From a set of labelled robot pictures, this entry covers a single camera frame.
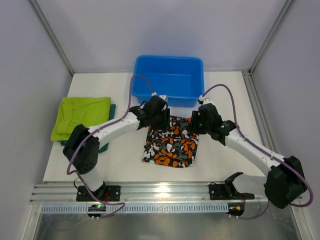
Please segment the lime green shorts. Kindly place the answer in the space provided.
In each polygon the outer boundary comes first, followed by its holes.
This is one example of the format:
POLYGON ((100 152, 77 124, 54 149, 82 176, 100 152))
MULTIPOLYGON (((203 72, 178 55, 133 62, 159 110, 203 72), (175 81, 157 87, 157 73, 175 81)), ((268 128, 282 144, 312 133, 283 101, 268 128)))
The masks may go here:
POLYGON ((64 97, 58 108, 50 140, 67 141, 74 128, 80 124, 91 127, 107 122, 111 104, 110 97, 64 97))

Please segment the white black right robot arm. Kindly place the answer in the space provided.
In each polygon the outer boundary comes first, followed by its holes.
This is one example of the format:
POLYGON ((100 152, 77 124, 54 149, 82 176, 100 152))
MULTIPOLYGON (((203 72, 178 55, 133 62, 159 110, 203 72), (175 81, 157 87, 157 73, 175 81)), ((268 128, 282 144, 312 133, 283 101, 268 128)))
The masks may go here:
POLYGON ((245 136, 231 120, 222 120, 217 108, 203 104, 191 114, 191 132, 208 134, 214 141, 236 151, 254 164, 262 176, 237 172, 225 184, 238 193, 266 197, 275 207, 284 209, 307 190, 299 159, 284 157, 245 136))

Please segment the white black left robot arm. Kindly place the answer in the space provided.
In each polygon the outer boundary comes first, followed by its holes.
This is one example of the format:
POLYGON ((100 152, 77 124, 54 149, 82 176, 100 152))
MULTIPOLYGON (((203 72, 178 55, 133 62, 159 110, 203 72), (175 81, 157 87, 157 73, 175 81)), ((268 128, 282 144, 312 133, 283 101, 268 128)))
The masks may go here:
POLYGON ((142 128, 166 129, 170 122, 167 101, 166 95, 154 93, 145 104, 130 106, 120 118, 91 127, 77 125, 62 151, 69 161, 67 174, 70 175, 71 167, 74 167, 87 195, 102 201, 108 188, 96 168, 100 148, 122 135, 142 128))

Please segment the dark green shorts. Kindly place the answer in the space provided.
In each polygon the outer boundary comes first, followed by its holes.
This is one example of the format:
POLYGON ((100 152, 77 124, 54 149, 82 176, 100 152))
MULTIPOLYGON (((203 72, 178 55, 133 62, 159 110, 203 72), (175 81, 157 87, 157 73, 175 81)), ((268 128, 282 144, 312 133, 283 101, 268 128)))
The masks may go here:
MULTIPOLYGON (((114 104, 114 103, 110 105, 109 117, 108 117, 108 120, 109 120, 109 121, 110 121, 110 120, 113 120, 113 119, 115 118, 116 107, 117 107, 117 106, 116 106, 116 104, 114 104)), ((60 145, 61 145, 61 146, 64 147, 66 144, 67 144, 67 141, 66 141, 66 140, 60 141, 60 145)), ((101 153, 107 151, 107 150, 108 150, 108 146, 109 146, 109 144, 106 143, 104 146, 102 146, 102 147, 99 149, 98 153, 101 154, 101 153)))

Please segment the orange black patterned shorts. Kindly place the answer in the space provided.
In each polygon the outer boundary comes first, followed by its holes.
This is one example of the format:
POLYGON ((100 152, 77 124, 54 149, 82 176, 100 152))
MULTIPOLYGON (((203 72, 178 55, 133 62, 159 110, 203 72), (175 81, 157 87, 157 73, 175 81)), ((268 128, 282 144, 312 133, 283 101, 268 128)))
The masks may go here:
POLYGON ((199 135, 191 132, 191 118, 169 117, 166 130, 148 128, 142 161, 172 168, 188 168, 195 162, 199 135))

